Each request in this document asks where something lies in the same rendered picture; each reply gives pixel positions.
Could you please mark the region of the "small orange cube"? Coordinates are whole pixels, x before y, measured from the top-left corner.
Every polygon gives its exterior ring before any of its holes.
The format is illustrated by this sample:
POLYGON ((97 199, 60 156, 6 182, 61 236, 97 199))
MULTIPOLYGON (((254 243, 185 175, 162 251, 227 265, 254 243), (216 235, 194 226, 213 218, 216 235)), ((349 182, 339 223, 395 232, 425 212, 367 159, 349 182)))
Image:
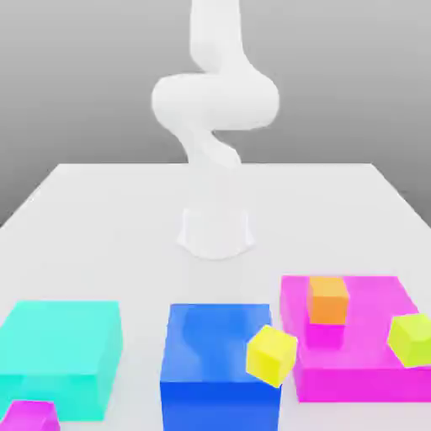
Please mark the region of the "small orange cube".
POLYGON ((349 308, 349 292, 342 277, 311 276, 306 294, 310 324, 342 326, 349 308))

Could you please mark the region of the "small yellow cube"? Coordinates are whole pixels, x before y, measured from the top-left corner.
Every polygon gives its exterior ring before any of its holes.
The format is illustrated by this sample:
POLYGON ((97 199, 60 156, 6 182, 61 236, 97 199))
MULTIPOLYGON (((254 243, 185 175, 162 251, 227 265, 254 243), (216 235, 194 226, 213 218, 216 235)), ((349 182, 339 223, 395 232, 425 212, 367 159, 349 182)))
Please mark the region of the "small yellow cube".
POLYGON ((246 372, 280 388, 294 368, 297 346, 297 337, 264 325, 247 343, 246 372))

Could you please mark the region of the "small lime cube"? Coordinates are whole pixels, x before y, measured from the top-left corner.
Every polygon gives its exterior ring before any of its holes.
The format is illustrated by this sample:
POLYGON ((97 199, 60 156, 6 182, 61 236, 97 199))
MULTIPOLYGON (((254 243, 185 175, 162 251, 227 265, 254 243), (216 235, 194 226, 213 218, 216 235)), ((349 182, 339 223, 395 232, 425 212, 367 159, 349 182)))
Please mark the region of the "small lime cube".
POLYGON ((423 313, 393 317, 387 344, 404 367, 431 366, 431 318, 423 313))

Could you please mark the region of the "small magenta cube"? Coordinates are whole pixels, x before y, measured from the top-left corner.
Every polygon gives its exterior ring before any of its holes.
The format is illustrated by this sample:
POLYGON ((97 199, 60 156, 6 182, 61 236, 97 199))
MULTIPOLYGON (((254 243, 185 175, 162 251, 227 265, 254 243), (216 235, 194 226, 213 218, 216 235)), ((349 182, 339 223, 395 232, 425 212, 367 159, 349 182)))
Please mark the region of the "small magenta cube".
POLYGON ((53 402, 13 401, 3 420, 0 431, 61 431, 53 402))

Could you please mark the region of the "large blue box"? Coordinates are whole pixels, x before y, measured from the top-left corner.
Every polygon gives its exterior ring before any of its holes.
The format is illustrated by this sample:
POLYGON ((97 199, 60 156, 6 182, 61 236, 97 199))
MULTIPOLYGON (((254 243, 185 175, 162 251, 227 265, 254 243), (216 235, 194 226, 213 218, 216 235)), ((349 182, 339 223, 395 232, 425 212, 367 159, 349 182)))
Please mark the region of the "large blue box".
POLYGON ((163 431, 278 431, 281 391, 246 372, 267 304, 172 304, 160 374, 163 431))

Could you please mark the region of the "large cyan box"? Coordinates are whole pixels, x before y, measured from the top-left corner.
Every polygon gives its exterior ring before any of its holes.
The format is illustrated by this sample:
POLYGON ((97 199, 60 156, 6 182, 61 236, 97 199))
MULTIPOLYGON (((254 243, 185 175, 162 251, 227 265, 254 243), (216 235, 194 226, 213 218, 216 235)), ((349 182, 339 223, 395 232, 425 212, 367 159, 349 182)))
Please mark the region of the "large cyan box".
POLYGON ((62 422, 104 420, 122 349, 116 301, 18 301, 0 325, 0 418, 32 400, 62 422))

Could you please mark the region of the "large magenta box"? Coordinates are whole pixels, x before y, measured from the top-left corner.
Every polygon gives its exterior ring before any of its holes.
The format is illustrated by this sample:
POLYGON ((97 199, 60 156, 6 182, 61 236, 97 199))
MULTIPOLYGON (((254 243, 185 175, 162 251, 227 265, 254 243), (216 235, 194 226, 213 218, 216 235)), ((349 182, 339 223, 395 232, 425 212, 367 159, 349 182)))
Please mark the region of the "large magenta box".
POLYGON ((431 402, 431 366, 406 368, 387 344, 391 319, 417 311, 396 276, 347 276, 343 326, 310 323, 309 278, 281 279, 283 329, 298 340, 293 376, 299 402, 431 402))

